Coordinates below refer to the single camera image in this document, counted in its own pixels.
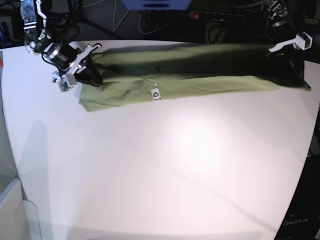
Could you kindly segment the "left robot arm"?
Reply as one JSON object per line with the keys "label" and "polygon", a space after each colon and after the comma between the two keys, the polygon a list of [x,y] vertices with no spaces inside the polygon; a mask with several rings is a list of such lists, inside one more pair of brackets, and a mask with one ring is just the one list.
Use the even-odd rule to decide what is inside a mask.
{"label": "left robot arm", "polygon": [[296,0],[265,0],[265,35],[271,41],[267,59],[278,74],[291,81],[304,80],[303,51],[309,50],[313,38],[303,29],[304,20]]}

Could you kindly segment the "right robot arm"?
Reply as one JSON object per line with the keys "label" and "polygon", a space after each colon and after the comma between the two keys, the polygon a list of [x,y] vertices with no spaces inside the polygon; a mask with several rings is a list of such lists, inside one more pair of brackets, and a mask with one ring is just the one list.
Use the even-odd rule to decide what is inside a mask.
{"label": "right robot arm", "polygon": [[88,44],[83,50],[70,45],[73,37],[79,33],[76,25],[69,25],[61,32],[57,32],[53,21],[43,9],[42,0],[22,0],[20,15],[23,20],[24,45],[29,53],[39,55],[42,60],[54,66],[52,81],[59,85],[62,92],[66,92],[82,83],[99,87],[103,79],[95,68],[91,54],[102,45]]}

